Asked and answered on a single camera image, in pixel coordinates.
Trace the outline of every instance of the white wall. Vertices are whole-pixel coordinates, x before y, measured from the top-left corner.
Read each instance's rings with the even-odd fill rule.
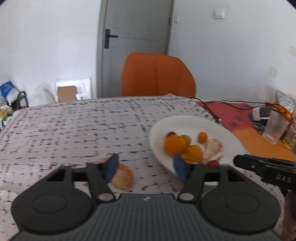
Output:
[[[92,78],[101,0],[6,0],[0,6],[0,82],[31,105],[50,102],[54,81]]]
[[[226,18],[214,19],[220,7]],[[296,10],[287,1],[175,0],[173,21],[178,15],[169,55],[188,66],[197,97],[272,101],[278,88],[296,99],[296,57],[288,53],[296,47]]]

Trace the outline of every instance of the door handle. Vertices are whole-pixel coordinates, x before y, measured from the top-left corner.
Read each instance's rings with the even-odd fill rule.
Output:
[[[118,35],[111,35],[110,34],[110,29],[106,29],[105,32],[105,49],[109,48],[109,40],[110,38],[118,38]]]

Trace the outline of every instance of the door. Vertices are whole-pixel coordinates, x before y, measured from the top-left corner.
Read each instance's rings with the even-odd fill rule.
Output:
[[[166,54],[170,11],[171,0],[108,0],[102,52],[103,97],[121,95],[121,74],[128,54]]]

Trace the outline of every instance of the chair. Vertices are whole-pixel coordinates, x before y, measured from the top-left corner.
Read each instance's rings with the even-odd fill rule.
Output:
[[[125,62],[122,96],[162,96],[168,93],[195,97],[195,81],[178,58],[147,53],[131,53]]]

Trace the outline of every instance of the brown cardboard box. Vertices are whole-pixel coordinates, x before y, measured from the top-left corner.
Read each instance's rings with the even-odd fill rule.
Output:
[[[59,102],[77,100],[76,86],[65,86],[57,88],[57,97]]]

